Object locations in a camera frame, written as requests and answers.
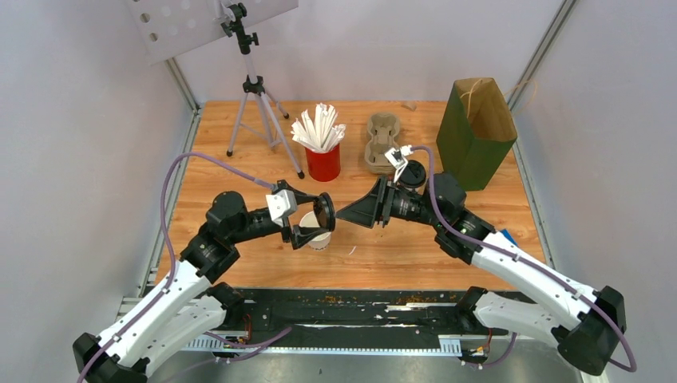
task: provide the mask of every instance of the red container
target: red container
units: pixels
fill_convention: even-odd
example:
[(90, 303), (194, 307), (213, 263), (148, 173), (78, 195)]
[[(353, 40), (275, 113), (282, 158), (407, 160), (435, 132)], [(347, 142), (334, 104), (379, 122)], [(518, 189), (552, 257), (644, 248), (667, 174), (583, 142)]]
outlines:
[(341, 172), (341, 144), (336, 145), (330, 152), (316, 153), (306, 148), (308, 173), (314, 180), (327, 182), (339, 176)]

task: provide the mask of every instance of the wooden table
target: wooden table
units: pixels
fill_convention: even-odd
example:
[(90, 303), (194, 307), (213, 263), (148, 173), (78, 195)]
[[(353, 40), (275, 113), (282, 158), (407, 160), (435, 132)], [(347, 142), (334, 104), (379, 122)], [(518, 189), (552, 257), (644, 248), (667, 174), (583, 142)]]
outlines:
[[(377, 176), (367, 171), (363, 160), (366, 122), (373, 113), (395, 113), (402, 122), (398, 143), (426, 144), (437, 155), (435, 137), (445, 102), (419, 102), (416, 111), (411, 112), (393, 101), (329, 101), (338, 111), (336, 123), (347, 124), (346, 138), (341, 143), (342, 171), (331, 182), (315, 181), (307, 174), (303, 147), (291, 140), (289, 132), (291, 122), (305, 109), (312, 115), (317, 102), (285, 102), (291, 119), (279, 118), (306, 173), (305, 180), (297, 177), (282, 145), (271, 151), (264, 140), (246, 129), (240, 129), (233, 157), (226, 157), (238, 109), (238, 103), (234, 101), (207, 103), (193, 150), (214, 156), (271, 183), (285, 179), (303, 192), (329, 192), (336, 210), (364, 196), (376, 180)], [(243, 122), (262, 129), (254, 102), (247, 105)], [(417, 152), (410, 158), (427, 167), (424, 152)], [(439, 158), (435, 167), (441, 170)], [(205, 160), (189, 160), (169, 230), (177, 252), (185, 248), (204, 223), (204, 214), (214, 197), (227, 190), (242, 194), (249, 210), (266, 206), (266, 189)], [(543, 261), (543, 251), (512, 153), (484, 191), (468, 193), (466, 207), (497, 228), (507, 228), (525, 251)], [(310, 209), (309, 205), (303, 205), (291, 217), (292, 224), (298, 223)], [(474, 285), (494, 290), (511, 288), (501, 279), (443, 253), (434, 242), (434, 236), (431, 227), (398, 219), (392, 219), (385, 229), (367, 229), (337, 220), (331, 243), (324, 251), (307, 247), (293, 251), (291, 244), (283, 243), (279, 235), (238, 244), (241, 258), (221, 280), (241, 287), (465, 290)], [(165, 250), (160, 261), (160, 276), (169, 269), (168, 258)]]

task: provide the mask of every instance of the black and white robotic arm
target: black and white robotic arm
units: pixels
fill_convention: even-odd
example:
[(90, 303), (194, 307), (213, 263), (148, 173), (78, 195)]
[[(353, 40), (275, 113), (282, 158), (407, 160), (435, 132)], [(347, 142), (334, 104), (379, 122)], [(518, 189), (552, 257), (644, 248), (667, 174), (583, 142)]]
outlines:
[[(435, 242), (446, 254), (487, 270), (533, 300), (519, 302), (471, 287), (458, 303), (469, 322), (556, 347), (565, 360), (592, 375), (601, 375), (619, 342), (628, 351), (622, 337), (626, 330), (623, 295), (609, 286), (595, 290), (572, 280), (515, 246), (465, 209), (465, 191), (449, 173), (430, 175), (433, 179), (422, 194), (398, 185), (411, 152), (410, 146), (389, 150), (386, 157), (396, 168), (394, 180), (379, 177), (367, 195), (338, 211), (337, 218), (369, 228), (375, 223), (385, 227), (391, 217), (430, 225), (436, 231)], [(628, 369), (633, 370), (630, 359)]]
[[(206, 214), (206, 223), (181, 252), (180, 261), (167, 289), (164, 283), (151, 290), (128, 314), (97, 336), (82, 334), (73, 344), (79, 371), (113, 339), (87, 373), (90, 383), (142, 383), (174, 353), (202, 333), (243, 316), (244, 298), (222, 282), (212, 286), (240, 257), (235, 245), (281, 233), (285, 243), (298, 249), (317, 235), (333, 231), (334, 205), (327, 193), (308, 195), (279, 181), (266, 195), (267, 207), (248, 211), (236, 191), (219, 194)], [(319, 227), (290, 225), (289, 216), (298, 205), (312, 203)], [(195, 305), (189, 301), (201, 298)], [(144, 311), (124, 331), (122, 327)]]

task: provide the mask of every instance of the gray wall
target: gray wall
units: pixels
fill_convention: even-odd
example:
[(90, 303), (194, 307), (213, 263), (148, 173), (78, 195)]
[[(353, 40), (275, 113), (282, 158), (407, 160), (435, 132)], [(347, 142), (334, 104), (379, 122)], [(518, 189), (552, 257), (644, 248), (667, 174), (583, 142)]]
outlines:
[(516, 119), (555, 264), (625, 295), (639, 371), (614, 383), (677, 381), (675, 20), (668, 0), (580, 2)]
[(123, 2), (0, 5), (0, 381), (68, 382), (159, 225), (189, 112)]
[[(447, 100), (453, 81), (517, 83), (561, 0), (300, 0), (248, 29), (259, 75), (283, 100)], [(178, 58), (198, 101), (239, 100), (235, 38)]]

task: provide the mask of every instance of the black plastic lid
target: black plastic lid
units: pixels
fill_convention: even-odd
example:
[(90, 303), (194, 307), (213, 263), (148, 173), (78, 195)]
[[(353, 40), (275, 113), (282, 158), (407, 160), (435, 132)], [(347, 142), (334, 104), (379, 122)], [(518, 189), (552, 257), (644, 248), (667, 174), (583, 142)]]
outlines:
[(411, 160), (406, 165), (398, 182), (405, 188), (419, 188), (426, 183), (426, 169), (420, 162)]

